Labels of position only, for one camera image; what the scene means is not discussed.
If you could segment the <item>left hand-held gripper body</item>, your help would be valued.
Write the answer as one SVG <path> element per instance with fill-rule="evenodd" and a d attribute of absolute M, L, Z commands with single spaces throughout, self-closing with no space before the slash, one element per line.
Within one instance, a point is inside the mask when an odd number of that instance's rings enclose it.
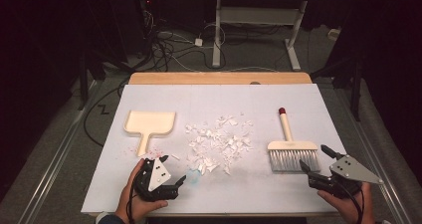
<path fill-rule="evenodd" d="M 158 158 L 146 159 L 143 166 L 134 177 L 134 191 L 144 201 L 173 200 L 178 196 L 174 184 L 166 185 L 171 174 Z"/>

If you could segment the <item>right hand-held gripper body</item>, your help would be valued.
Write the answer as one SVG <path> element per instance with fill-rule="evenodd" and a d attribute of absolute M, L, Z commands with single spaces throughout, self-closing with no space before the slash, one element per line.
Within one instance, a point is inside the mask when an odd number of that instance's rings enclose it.
<path fill-rule="evenodd" d="M 323 176 L 308 169 L 309 187 L 323 190 L 337 198 L 348 198 L 361 189 L 363 182 L 383 185 L 384 181 L 354 157 L 348 154 L 336 154 L 336 162 L 329 170 L 331 176 Z"/>

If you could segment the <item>cream hand brush grey bristles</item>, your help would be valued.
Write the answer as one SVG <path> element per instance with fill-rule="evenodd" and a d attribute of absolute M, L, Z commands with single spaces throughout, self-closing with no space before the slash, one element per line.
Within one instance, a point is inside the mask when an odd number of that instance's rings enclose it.
<path fill-rule="evenodd" d="M 284 108 L 279 108 L 279 117 L 285 136 L 284 140 L 271 141 L 267 150 L 273 172 L 302 172 L 301 164 L 308 171 L 320 171 L 317 158 L 317 146 L 311 141 L 294 140 Z"/>

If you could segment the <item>cream plastic dustpan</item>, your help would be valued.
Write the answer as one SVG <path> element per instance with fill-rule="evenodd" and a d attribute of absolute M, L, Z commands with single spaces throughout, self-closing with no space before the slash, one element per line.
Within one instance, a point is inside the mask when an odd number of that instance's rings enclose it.
<path fill-rule="evenodd" d="M 130 111 L 123 126 L 130 134 L 139 134 L 140 140 L 136 155 L 147 153 L 148 142 L 154 135 L 169 134 L 174 126 L 175 112 L 141 112 Z"/>

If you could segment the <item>person's right hand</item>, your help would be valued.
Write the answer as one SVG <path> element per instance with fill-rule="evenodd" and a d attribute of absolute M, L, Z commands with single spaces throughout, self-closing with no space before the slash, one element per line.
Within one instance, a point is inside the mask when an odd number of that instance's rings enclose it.
<path fill-rule="evenodd" d="M 323 190 L 319 190 L 317 195 L 329 205 L 334 207 L 347 224 L 358 223 L 358 211 L 352 200 L 339 199 Z M 361 185 L 361 191 L 357 193 L 354 198 L 362 210 L 360 224 L 375 224 L 370 184 L 363 182 Z"/>

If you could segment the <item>person's left hand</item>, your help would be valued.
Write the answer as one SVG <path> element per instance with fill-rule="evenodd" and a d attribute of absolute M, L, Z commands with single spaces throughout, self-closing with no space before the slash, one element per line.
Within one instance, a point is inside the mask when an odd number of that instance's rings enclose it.
<path fill-rule="evenodd" d="M 131 172 L 126 186 L 123 188 L 119 202 L 114 214 L 118 216 L 125 224 L 130 224 L 130 220 L 139 221 L 148 213 L 164 208 L 168 205 L 166 200 L 158 200 L 155 202 L 146 202 L 139 197 L 130 194 L 132 181 L 135 175 L 143 166 L 144 160 L 141 159 Z"/>

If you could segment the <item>scattered pink paper bits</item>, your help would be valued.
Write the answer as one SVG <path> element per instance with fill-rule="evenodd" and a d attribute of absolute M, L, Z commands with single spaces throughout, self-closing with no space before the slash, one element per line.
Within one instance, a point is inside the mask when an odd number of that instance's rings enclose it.
<path fill-rule="evenodd" d="M 150 148 L 144 154 L 138 155 L 137 149 L 135 147 L 127 147 L 122 152 L 126 156 L 133 156 L 133 157 L 145 157 L 145 158 L 157 158 L 163 155 L 163 151 L 159 148 Z"/>

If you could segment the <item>white table mat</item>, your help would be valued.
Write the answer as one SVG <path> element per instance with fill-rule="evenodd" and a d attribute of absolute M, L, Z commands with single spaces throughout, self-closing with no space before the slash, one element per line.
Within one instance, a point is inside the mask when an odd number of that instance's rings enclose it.
<path fill-rule="evenodd" d="M 283 139 L 279 108 L 284 108 L 294 140 L 344 147 L 315 84 L 306 85 L 128 85 L 124 88 L 82 210 L 113 211 L 121 189 L 138 158 L 122 152 L 137 149 L 137 134 L 123 126 L 130 111 L 175 112 L 171 133 L 154 137 L 150 148 L 168 155 L 166 167 L 173 179 L 186 175 L 179 195 L 161 216 L 176 215 L 325 215 L 332 207 L 309 188 L 302 173 L 275 173 L 267 146 Z M 187 123 L 211 121 L 221 115 L 239 116 L 254 123 L 253 149 L 232 166 L 200 175 L 188 167 Z"/>

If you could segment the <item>pile of white paper scraps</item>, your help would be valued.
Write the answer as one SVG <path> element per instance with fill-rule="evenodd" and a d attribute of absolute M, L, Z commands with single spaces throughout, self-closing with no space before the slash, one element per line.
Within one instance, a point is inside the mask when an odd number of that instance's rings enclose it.
<path fill-rule="evenodd" d="M 253 149 L 254 123 L 244 119 L 243 114 L 218 116 L 214 122 L 187 123 L 184 127 L 187 135 L 186 154 L 188 167 L 200 175 L 221 170 L 226 175 L 232 172 L 232 166 L 241 160 L 245 152 Z"/>

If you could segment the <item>wooden table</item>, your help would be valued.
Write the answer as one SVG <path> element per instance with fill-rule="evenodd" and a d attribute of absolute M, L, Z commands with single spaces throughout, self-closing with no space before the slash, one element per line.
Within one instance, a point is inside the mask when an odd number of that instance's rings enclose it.
<path fill-rule="evenodd" d="M 295 85 L 311 84 L 306 73 L 175 72 L 134 73 L 130 85 Z"/>

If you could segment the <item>metal floor rail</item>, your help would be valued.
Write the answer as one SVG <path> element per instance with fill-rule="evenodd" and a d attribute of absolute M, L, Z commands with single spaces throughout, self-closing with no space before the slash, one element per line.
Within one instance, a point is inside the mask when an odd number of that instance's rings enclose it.
<path fill-rule="evenodd" d="M 42 134 L 14 184 L 14 187 L 21 188 L 20 194 L 25 198 L 24 209 L 16 224 L 34 223 L 73 145 L 88 105 L 102 85 L 102 81 L 91 81 L 85 102 L 82 97 L 71 97 Z"/>
<path fill-rule="evenodd" d="M 416 224 L 413 213 L 413 198 L 405 193 L 419 192 L 419 185 L 396 148 L 373 105 L 368 91 L 361 92 L 358 118 L 350 110 L 349 91 L 335 91 L 342 106 L 342 116 L 334 116 L 334 124 L 348 153 L 368 166 L 384 183 L 373 186 L 373 201 L 376 216 L 392 224 Z"/>

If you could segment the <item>white desk frame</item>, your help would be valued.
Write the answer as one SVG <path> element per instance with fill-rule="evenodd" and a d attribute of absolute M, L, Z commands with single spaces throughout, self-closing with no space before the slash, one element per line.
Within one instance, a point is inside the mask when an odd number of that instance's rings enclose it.
<path fill-rule="evenodd" d="M 253 24 L 253 25 L 289 25 L 293 26 L 292 36 L 284 40 L 286 52 L 290 59 L 292 69 L 300 71 L 301 65 L 295 51 L 295 42 L 298 36 L 308 2 L 302 1 L 298 8 L 258 8 L 223 6 L 221 0 L 216 0 L 215 11 L 215 34 L 213 43 L 212 67 L 221 67 L 223 44 L 222 38 L 225 32 L 221 24 Z"/>

